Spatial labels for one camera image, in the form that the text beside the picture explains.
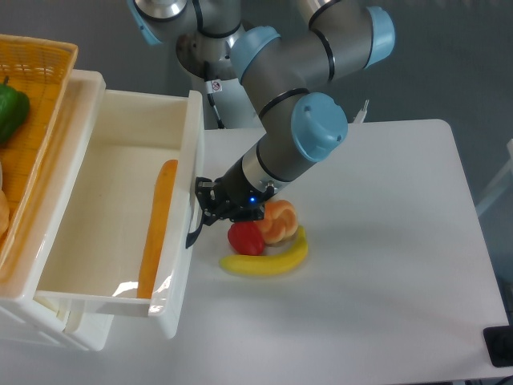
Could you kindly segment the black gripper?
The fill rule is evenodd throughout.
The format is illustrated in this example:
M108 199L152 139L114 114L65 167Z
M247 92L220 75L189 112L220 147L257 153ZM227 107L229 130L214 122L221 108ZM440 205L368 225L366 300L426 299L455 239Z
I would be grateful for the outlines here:
M217 221L259 221L264 218L265 203L275 195L272 184L259 191L254 188L243 192L229 192L221 178L210 180L197 177L195 195L202 210L202 223L211 226Z

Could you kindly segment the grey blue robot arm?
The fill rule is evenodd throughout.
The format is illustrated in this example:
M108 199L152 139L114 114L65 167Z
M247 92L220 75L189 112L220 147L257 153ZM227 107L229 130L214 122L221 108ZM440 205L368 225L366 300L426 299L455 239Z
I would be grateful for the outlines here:
M387 58L394 24L378 6L300 1L308 31L286 42L270 26L245 29L238 1L130 1L150 44L190 36L217 43L220 61L248 96L265 134L221 178L196 181L201 221L254 221L285 186L345 139L342 108L318 87Z

